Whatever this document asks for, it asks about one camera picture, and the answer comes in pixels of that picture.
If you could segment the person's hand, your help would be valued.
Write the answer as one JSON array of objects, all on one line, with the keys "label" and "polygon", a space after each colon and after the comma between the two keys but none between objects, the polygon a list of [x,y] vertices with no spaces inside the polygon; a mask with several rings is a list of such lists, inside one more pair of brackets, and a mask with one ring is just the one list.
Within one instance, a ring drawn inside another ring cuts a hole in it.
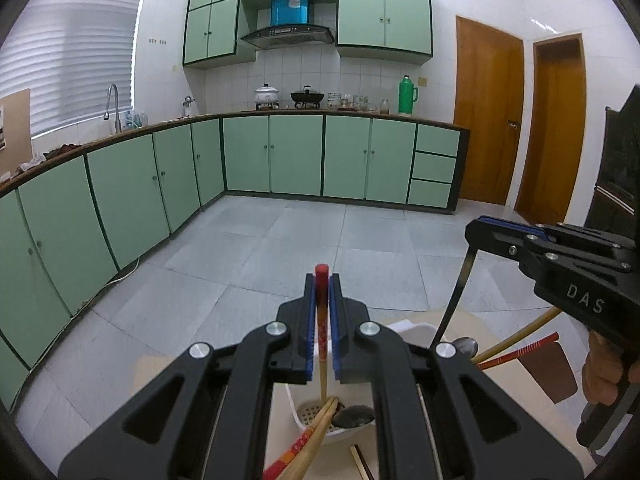
[{"label": "person's hand", "polygon": [[582,392],[590,404],[612,405],[618,397],[618,383],[627,378],[640,382],[639,362],[625,370],[612,344],[594,330],[589,332],[589,352],[582,367]]}]

